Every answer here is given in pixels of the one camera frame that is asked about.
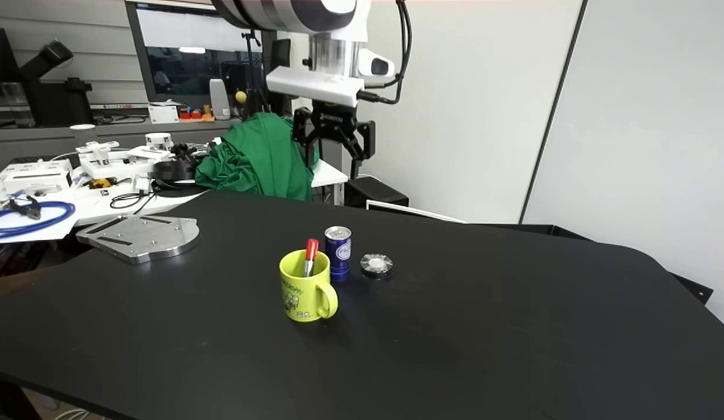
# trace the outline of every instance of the table surface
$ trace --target table surface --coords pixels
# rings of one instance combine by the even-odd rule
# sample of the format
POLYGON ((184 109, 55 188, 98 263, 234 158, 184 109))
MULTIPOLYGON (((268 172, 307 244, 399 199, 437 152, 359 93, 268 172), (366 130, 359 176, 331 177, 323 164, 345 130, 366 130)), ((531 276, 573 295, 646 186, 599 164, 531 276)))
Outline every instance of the table surface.
POLYGON ((0 377, 155 420, 724 420, 724 325, 636 249, 241 193, 176 215, 200 226, 180 260, 0 289, 0 377), (298 327, 276 265, 329 225, 395 271, 298 327))

